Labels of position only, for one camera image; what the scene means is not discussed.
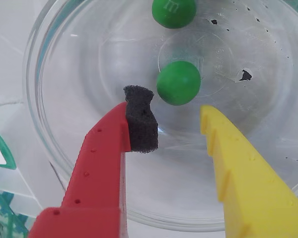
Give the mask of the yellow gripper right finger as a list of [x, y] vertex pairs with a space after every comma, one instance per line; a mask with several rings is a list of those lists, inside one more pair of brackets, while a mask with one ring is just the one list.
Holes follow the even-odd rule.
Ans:
[[200, 109], [228, 238], [298, 238], [298, 197], [218, 109]]

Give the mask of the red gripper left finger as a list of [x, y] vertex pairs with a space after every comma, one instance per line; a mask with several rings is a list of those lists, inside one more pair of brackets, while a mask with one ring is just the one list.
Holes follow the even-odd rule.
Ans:
[[127, 152], [158, 148], [158, 124], [151, 112], [153, 92], [126, 86], [125, 101], [85, 136], [60, 207], [45, 209], [31, 238], [126, 238]]

